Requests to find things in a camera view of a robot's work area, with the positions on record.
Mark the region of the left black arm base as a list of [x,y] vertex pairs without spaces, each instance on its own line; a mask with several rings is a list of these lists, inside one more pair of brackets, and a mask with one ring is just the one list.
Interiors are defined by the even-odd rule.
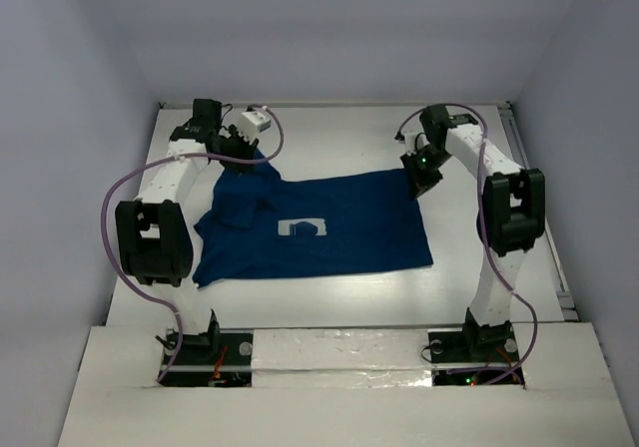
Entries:
[[168,367],[172,351],[165,350],[160,384],[165,387],[250,387],[254,332],[222,329],[213,341],[197,344],[186,336],[175,362]]

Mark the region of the blue mickey mouse t-shirt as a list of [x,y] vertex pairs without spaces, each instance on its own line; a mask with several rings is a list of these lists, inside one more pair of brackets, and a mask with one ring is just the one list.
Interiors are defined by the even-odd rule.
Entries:
[[401,169],[286,181],[269,163],[223,171],[195,225],[192,280],[286,279],[430,267],[417,201]]

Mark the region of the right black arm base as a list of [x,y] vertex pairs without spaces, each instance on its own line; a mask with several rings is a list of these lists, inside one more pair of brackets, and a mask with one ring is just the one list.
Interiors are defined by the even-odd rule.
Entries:
[[461,330],[430,331],[419,355],[432,366],[434,386],[525,384],[513,332],[478,344]]

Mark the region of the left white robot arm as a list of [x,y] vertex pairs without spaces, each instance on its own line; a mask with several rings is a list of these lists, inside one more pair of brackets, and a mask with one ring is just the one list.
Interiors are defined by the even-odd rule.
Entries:
[[211,162],[210,154],[222,156],[222,165],[235,173],[252,167],[259,133],[271,119],[248,108],[228,126],[223,122],[223,104],[196,99],[191,118],[172,132],[167,157],[136,198],[120,202],[115,209],[120,263],[123,272],[137,283],[149,286],[151,295],[177,309],[181,330],[162,341],[173,352],[181,346],[195,359],[209,362],[221,350],[215,314],[197,306],[196,289],[185,284],[194,263],[194,248],[182,203],[197,177]]

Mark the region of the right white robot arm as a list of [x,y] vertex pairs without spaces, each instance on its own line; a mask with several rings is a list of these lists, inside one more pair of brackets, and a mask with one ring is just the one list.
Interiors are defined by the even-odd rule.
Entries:
[[443,179],[442,166],[461,162],[474,176],[476,229],[483,261],[475,296],[458,331],[429,337],[435,362],[483,362],[512,338],[510,306],[527,254],[545,232],[545,177],[508,158],[487,137],[483,117],[469,107],[457,114],[435,104],[414,112],[421,129],[398,131],[408,189],[416,199]]

